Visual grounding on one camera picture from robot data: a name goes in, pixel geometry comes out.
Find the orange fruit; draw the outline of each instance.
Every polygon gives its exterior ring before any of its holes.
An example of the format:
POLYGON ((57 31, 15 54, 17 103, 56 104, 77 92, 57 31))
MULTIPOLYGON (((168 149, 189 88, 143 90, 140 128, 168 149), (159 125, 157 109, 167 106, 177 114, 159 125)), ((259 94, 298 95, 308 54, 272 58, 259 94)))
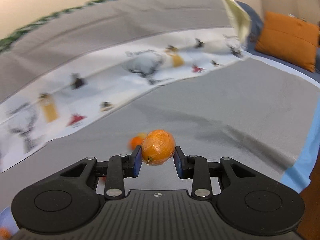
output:
POLYGON ((143 138, 141 138, 140 136, 133 137, 129 141, 128 148, 133 151, 137 145, 141 145, 142 141, 143 138))
POLYGON ((8 229, 2 227, 0 228, 0 237, 2 237, 4 240, 7 240, 11 237, 11 234, 8 229))
POLYGON ((160 165, 173 156, 176 142, 171 133, 154 130, 142 142, 142 159, 150 165, 160 165))

